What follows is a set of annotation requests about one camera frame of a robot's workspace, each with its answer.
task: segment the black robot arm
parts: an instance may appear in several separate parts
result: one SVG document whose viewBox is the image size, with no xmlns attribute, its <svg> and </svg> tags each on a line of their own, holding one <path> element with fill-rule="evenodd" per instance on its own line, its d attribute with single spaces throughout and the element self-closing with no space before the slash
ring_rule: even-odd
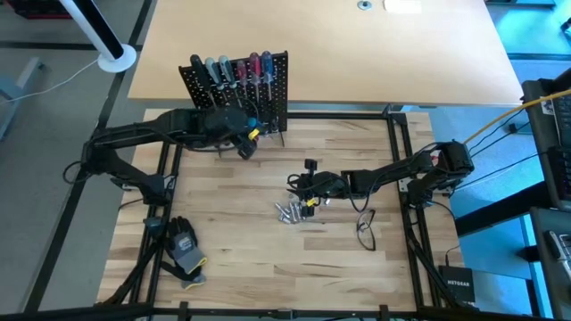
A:
<svg viewBox="0 0 571 321">
<path fill-rule="evenodd" d="M 432 199 L 434 189 L 454 185 L 474 170 L 464 144 L 452 141 L 432 146 L 380 169 L 344 170 L 341 175 L 328 171 L 315 173 L 317 162 L 305 160 L 308 172 L 290 175 L 287 183 L 291 189 L 288 191 L 295 193 L 302 203 L 308 205 L 302 208 L 302 215 L 313 216 L 314 207 L 319 205 L 316 198 L 363 199 L 376 193 L 382 185 L 425 174 L 422 178 L 410 180 L 407 185 L 408 203 L 421 205 Z M 435 151 L 439 152 L 436 162 L 431 155 Z"/>
<path fill-rule="evenodd" d="M 164 205 L 171 197 L 170 178 L 145 174 L 122 160 L 117 149 L 166 142 L 200 151 L 233 144 L 238 154 L 248 160 L 257 148 L 256 133 L 255 128 L 248 127 L 247 115 L 235 107 L 177 109 L 164 112 L 155 120 L 96 131 L 84 144 L 81 165 L 90 174 L 107 173 L 115 177 L 113 181 L 118 185 L 137 187 L 145 204 Z"/>
</svg>

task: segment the black pegboard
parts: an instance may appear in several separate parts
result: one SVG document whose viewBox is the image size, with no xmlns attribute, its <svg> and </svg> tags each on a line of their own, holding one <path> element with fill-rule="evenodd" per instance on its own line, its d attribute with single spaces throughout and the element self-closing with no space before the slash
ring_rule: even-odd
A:
<svg viewBox="0 0 571 321">
<path fill-rule="evenodd" d="M 260 114 L 259 121 L 266 125 L 271 124 L 272 121 L 277 122 L 277 130 L 280 132 L 287 130 L 287 52 L 272 54 L 274 60 L 274 81 L 271 82 L 271 103 L 269 102 L 268 84 L 264 84 L 263 80 L 259 85 L 260 103 L 258 104 L 258 112 Z M 238 79 L 238 73 L 236 70 L 236 65 L 238 61 L 244 61 L 246 68 L 248 69 L 248 85 L 246 86 L 247 98 L 253 103 L 256 103 L 256 88 L 251 83 L 250 75 L 250 62 L 248 58 L 234 59 L 230 61 L 232 64 L 232 69 L 234 71 L 234 76 L 236 81 Z M 194 106 L 197 109 L 209 109 L 212 107 L 212 101 L 206 91 L 198 84 L 194 77 L 194 71 L 192 67 L 178 67 L 180 76 L 185 82 L 186 89 L 193 99 Z M 210 76 L 208 76 L 211 82 L 211 92 L 214 97 L 214 101 L 218 106 L 224 106 L 226 103 L 224 95 L 216 88 L 214 81 Z M 232 100 L 236 98 L 234 89 L 228 86 L 228 82 L 222 76 L 224 80 L 223 92 L 228 98 Z M 246 94 L 244 92 L 244 87 L 238 83 L 236 88 L 238 96 L 240 98 L 245 98 Z M 250 117 L 256 116 L 256 110 L 247 102 L 242 101 L 242 106 L 246 110 L 246 113 Z"/>
</svg>

